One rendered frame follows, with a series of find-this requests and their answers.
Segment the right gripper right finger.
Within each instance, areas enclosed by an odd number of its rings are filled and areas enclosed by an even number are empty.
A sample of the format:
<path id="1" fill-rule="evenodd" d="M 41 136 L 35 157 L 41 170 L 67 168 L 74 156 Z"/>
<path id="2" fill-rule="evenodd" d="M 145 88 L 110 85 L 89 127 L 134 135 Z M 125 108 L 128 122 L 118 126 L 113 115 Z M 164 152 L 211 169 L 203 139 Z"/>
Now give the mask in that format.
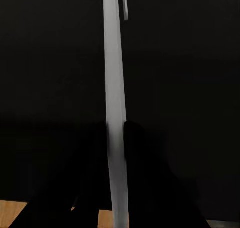
<path id="1" fill-rule="evenodd" d="M 140 157 L 157 211 L 146 208 Z M 129 228 L 211 228 L 145 129 L 126 121 Z"/>

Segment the pen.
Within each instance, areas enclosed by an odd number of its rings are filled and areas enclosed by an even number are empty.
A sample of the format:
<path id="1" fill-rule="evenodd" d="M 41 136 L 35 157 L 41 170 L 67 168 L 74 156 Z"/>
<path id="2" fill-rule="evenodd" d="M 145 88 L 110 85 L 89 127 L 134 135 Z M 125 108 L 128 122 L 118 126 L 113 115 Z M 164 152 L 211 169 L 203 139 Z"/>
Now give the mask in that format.
<path id="1" fill-rule="evenodd" d="M 123 0 L 124 20 L 128 2 Z M 103 0 L 107 157 L 114 228 L 129 228 L 126 100 L 119 0 Z"/>

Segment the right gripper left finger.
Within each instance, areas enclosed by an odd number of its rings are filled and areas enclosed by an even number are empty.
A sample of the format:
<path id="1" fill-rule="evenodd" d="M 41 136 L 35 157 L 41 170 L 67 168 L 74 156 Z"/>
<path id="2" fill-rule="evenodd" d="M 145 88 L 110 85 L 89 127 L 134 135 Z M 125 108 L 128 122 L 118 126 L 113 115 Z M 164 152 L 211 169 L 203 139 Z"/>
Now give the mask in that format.
<path id="1" fill-rule="evenodd" d="M 89 126 L 9 228 L 98 228 L 105 141 L 104 121 Z"/>

